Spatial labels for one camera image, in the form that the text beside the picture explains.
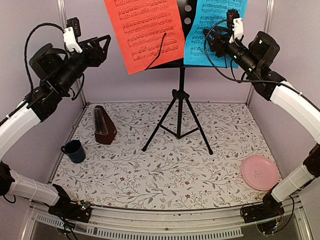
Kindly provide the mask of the blue sheet music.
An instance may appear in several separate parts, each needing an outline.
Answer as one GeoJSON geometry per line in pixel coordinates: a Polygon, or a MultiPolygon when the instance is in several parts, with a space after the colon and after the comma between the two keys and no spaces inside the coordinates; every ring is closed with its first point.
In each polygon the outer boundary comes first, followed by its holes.
{"type": "Polygon", "coordinates": [[[207,32],[218,22],[226,20],[229,10],[238,11],[243,19],[247,5],[246,0],[198,0],[193,24],[185,40],[183,63],[187,66],[229,68],[231,58],[216,57],[216,53],[210,50],[209,41],[213,40],[213,33],[227,35],[228,41],[232,35],[222,29],[214,29],[211,34],[207,32]]]}

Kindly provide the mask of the red sheet music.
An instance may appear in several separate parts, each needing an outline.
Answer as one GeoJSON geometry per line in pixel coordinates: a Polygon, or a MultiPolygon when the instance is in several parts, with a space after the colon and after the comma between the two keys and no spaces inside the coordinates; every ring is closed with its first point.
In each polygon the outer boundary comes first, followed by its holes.
{"type": "Polygon", "coordinates": [[[185,36],[175,0],[106,0],[129,75],[181,59],[185,36]]]}

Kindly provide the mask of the brown wooden metronome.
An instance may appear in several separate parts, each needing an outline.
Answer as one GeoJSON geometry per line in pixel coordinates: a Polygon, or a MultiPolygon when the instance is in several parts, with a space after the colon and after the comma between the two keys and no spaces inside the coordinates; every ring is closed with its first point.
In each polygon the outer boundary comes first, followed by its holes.
{"type": "Polygon", "coordinates": [[[103,145],[111,145],[117,129],[103,106],[97,105],[93,110],[95,140],[103,145]]]}

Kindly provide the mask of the black music stand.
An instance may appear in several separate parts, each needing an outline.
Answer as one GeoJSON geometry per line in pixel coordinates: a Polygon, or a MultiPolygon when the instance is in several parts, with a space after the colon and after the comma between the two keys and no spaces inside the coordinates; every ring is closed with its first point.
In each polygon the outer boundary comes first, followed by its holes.
{"type": "MultiPolygon", "coordinates": [[[[177,1],[177,6],[180,14],[180,19],[181,19],[181,24],[182,24],[182,30],[183,34],[186,37],[188,33],[190,32],[192,28],[192,24],[195,20],[196,16],[196,7],[197,7],[197,1],[196,0],[178,0],[177,1]]],[[[177,60],[173,60],[158,66],[155,66],[154,69],[173,69],[173,68],[178,68],[179,69],[179,88],[178,89],[173,89],[171,94],[172,94],[172,100],[169,103],[167,109],[165,110],[164,114],[162,115],[161,119],[157,123],[155,129],[153,130],[152,134],[150,135],[149,139],[147,140],[146,144],[142,148],[142,151],[146,151],[148,146],[150,145],[151,141],[153,140],[154,136],[156,135],[157,131],[162,128],[166,132],[172,134],[175,136],[178,140],[180,140],[183,137],[186,137],[196,131],[200,131],[201,136],[204,140],[204,143],[206,145],[206,148],[208,150],[208,153],[210,155],[213,154],[213,150],[208,142],[208,139],[204,133],[204,130],[198,120],[198,117],[191,105],[191,102],[189,100],[190,95],[187,94],[184,90],[185,87],[185,73],[186,73],[186,68],[188,68],[188,65],[184,64],[184,59],[180,58],[177,60]],[[169,128],[165,127],[163,125],[164,120],[166,119],[168,113],[174,106],[174,104],[178,102],[178,110],[177,110],[177,126],[176,126],[176,131],[172,131],[169,128]],[[183,104],[186,103],[190,113],[193,116],[193,119],[197,125],[195,129],[192,129],[184,134],[181,133],[182,129],[182,118],[183,118],[183,104]]]]}

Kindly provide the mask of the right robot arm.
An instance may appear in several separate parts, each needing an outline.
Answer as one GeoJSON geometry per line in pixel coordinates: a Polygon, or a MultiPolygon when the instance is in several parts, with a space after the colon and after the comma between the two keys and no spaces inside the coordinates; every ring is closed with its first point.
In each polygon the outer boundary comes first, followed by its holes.
{"type": "Polygon", "coordinates": [[[236,39],[231,28],[214,26],[204,29],[203,34],[205,51],[210,50],[218,58],[229,56],[247,75],[239,82],[251,83],[260,96],[290,114],[316,142],[303,163],[263,197],[258,213],[262,218],[269,218],[280,210],[283,200],[320,176],[320,109],[271,70],[280,46],[267,33],[259,31],[248,46],[236,39]]]}

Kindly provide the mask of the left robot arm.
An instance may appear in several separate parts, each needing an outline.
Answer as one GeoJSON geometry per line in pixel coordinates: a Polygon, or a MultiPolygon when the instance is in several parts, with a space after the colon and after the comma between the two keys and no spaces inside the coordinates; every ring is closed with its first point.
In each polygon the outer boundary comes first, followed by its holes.
{"type": "MultiPolygon", "coordinates": [[[[107,58],[111,36],[93,37],[81,41],[80,51],[71,55],[51,43],[42,46],[30,59],[29,65],[40,79],[8,119],[0,125],[0,155],[3,157],[15,143],[33,127],[51,116],[69,90],[88,67],[99,67],[107,58]]],[[[6,163],[0,163],[1,196],[19,196],[49,206],[49,213],[63,218],[88,215],[85,207],[73,203],[66,191],[57,184],[44,184],[25,177],[6,163]]]]}

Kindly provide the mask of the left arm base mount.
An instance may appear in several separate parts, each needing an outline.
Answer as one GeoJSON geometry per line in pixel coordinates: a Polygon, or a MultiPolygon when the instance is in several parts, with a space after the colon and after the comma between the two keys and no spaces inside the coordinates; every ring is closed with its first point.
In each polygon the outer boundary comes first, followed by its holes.
{"type": "Polygon", "coordinates": [[[48,213],[63,219],[88,223],[92,208],[83,201],[78,204],[69,200],[59,200],[55,205],[48,207],[48,213]]]}

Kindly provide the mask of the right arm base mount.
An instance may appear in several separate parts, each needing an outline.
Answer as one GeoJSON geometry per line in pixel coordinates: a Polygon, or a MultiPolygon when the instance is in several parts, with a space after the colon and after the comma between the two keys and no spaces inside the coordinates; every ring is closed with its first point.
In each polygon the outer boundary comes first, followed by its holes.
{"type": "Polygon", "coordinates": [[[240,215],[245,223],[272,219],[257,225],[258,231],[265,236],[273,235],[283,229],[280,225],[283,223],[284,213],[282,202],[248,203],[240,208],[240,215]]]}

